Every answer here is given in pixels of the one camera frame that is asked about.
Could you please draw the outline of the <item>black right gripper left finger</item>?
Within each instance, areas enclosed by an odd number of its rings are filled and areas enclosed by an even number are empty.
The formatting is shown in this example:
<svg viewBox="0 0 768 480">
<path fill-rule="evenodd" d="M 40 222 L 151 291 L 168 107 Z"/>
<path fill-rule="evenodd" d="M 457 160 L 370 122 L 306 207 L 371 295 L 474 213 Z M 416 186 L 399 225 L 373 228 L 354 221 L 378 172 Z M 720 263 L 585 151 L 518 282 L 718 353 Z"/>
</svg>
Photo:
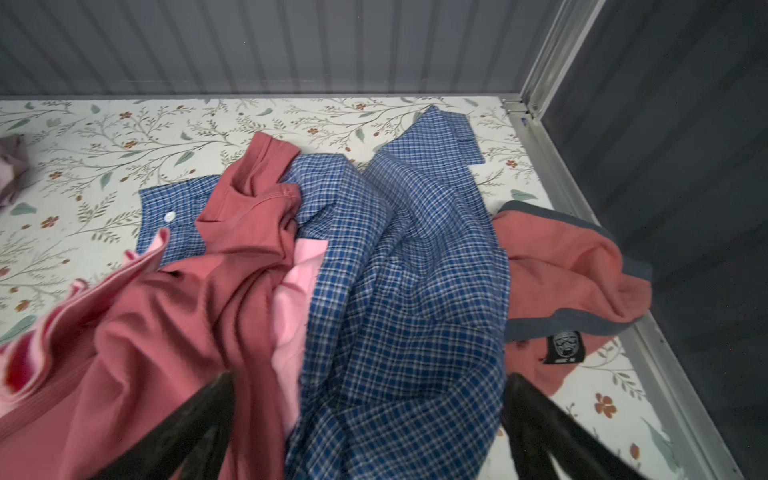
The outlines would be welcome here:
<svg viewBox="0 0 768 480">
<path fill-rule="evenodd" d="M 217 479 L 234 424 L 233 374 L 219 374 L 95 479 Z"/>
</svg>

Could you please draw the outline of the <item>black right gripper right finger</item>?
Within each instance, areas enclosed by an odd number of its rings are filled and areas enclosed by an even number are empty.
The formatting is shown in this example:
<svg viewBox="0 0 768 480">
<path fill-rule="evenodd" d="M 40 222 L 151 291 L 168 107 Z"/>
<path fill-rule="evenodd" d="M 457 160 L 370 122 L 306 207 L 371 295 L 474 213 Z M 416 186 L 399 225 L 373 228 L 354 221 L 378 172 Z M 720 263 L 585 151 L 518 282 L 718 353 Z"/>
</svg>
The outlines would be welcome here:
<svg viewBox="0 0 768 480">
<path fill-rule="evenodd" d="M 520 479 L 641 479 L 643 476 L 538 390 L 524 376 L 507 377 L 501 425 Z"/>
</svg>

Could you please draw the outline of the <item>light pink ribbed garment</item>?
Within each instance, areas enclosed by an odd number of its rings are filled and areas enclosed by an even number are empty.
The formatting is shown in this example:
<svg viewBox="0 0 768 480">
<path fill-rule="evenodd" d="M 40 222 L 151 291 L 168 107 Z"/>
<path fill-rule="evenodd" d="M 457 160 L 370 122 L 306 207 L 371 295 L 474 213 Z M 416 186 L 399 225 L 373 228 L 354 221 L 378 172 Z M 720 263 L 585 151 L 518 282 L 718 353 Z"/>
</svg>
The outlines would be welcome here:
<svg viewBox="0 0 768 480">
<path fill-rule="evenodd" d="M 11 205 L 23 186 L 30 159 L 23 135 L 1 138 L 1 207 Z"/>
</svg>

